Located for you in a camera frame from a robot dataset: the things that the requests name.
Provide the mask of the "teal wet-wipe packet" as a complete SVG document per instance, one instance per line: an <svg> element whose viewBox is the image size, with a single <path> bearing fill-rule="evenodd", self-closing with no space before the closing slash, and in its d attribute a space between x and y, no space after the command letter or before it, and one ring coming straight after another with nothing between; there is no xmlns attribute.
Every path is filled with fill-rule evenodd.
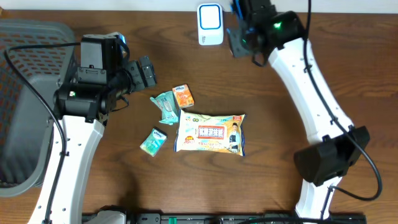
<svg viewBox="0 0 398 224"><path fill-rule="evenodd" d="M160 123L173 125L179 122L178 110L175 105L174 94L172 91L161 93L157 97L150 97L150 100L162 112L162 119L159 121Z"/></svg>

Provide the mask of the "orange tissue packet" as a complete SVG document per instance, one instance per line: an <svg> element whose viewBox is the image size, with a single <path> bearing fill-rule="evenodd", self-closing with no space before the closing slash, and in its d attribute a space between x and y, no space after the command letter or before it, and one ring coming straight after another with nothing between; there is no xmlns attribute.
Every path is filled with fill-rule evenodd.
<svg viewBox="0 0 398 224"><path fill-rule="evenodd" d="M188 108L194 105L192 93L187 84L172 88L179 108Z"/></svg>

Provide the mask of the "green Kleenex tissue packet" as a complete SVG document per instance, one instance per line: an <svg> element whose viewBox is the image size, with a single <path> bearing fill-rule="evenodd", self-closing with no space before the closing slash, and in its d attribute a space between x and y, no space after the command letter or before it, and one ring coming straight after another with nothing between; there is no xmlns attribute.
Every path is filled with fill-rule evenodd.
<svg viewBox="0 0 398 224"><path fill-rule="evenodd" d="M166 140L166 134L157 128L153 128L148 137L140 145L140 149L154 157Z"/></svg>

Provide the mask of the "large yellow snack bag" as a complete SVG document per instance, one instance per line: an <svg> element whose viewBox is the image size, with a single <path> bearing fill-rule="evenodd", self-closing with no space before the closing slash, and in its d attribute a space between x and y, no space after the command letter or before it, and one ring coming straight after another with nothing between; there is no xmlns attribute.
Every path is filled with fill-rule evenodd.
<svg viewBox="0 0 398 224"><path fill-rule="evenodd" d="M246 115L210 116L181 110L174 151L224 152L244 156Z"/></svg>

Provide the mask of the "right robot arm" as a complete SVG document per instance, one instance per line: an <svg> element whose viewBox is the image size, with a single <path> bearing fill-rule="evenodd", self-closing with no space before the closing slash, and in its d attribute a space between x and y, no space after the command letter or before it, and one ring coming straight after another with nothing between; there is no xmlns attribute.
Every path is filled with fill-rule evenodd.
<svg viewBox="0 0 398 224"><path fill-rule="evenodd" d="M339 183L362 156L370 136L340 108L312 52L309 26L293 11L277 12L270 1L234 0L238 27L228 30L234 57L263 57L283 81L302 119L308 147L294 154L303 179L295 214L266 216L267 223L365 223L363 214L329 211Z"/></svg>

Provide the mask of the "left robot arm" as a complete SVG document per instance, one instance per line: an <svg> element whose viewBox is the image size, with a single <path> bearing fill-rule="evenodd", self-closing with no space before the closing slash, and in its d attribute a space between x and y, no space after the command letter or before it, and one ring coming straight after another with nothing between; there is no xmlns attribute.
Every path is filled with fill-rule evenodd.
<svg viewBox="0 0 398 224"><path fill-rule="evenodd" d="M117 101L156 84L148 57L130 60L119 32L84 35L81 63L54 93L52 149L29 223L81 223L96 148Z"/></svg>

